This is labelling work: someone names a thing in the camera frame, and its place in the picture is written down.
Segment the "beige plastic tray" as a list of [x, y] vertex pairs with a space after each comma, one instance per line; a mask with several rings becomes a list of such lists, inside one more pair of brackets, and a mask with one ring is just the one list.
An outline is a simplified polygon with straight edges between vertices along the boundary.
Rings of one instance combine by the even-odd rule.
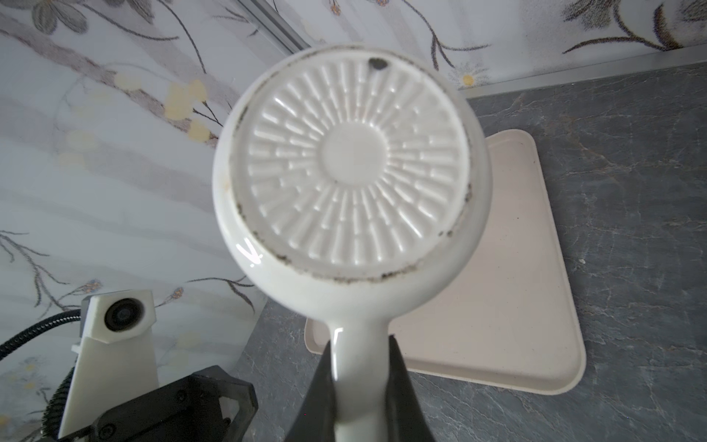
[[335, 375], [371, 385], [391, 334], [414, 372], [550, 396], [582, 379], [587, 354], [536, 141], [511, 129], [486, 145], [488, 221], [444, 290], [389, 323], [307, 322], [307, 349], [329, 352]]

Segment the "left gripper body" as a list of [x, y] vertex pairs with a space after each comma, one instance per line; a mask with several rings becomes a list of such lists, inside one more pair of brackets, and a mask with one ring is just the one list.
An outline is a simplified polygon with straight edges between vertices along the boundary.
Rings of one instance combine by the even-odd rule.
[[210, 366], [60, 436], [70, 379], [71, 374], [49, 402], [51, 441], [241, 441], [259, 409], [252, 384]]

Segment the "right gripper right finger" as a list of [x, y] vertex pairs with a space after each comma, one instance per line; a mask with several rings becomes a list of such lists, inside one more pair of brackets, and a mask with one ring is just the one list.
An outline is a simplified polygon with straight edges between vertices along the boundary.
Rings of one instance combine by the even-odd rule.
[[386, 420], [389, 442], [435, 442], [425, 421], [417, 395], [393, 335], [390, 346], [390, 375], [386, 389]]

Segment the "white round mug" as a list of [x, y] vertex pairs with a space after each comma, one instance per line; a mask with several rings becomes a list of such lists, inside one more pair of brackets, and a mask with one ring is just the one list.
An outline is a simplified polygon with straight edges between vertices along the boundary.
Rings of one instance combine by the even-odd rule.
[[390, 323], [460, 274], [492, 187], [469, 104], [394, 51], [296, 53], [233, 108], [215, 150], [217, 224], [256, 287], [328, 327], [337, 440], [390, 436]]

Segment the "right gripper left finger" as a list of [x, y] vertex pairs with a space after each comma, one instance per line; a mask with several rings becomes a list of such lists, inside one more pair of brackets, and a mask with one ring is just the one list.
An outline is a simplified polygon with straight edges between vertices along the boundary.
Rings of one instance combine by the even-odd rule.
[[285, 442], [333, 442], [337, 401], [331, 369], [331, 344], [327, 343], [309, 390]]

